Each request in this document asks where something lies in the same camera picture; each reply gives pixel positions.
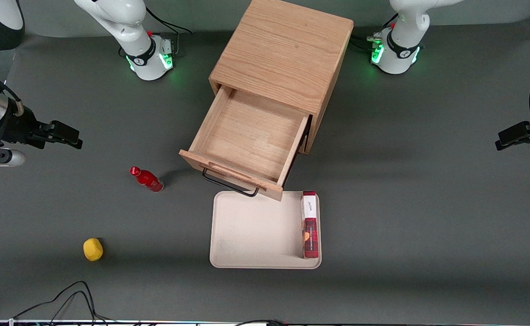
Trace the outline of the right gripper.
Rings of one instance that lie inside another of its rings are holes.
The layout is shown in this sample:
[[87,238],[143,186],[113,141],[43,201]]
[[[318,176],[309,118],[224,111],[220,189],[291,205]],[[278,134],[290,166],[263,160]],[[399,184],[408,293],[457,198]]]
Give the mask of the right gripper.
[[19,108],[15,100],[0,93],[0,147],[3,143],[21,143],[43,149],[46,142],[61,143],[81,150],[83,141],[79,131],[58,120],[50,122],[50,135],[46,124],[36,120],[30,109],[16,115]]

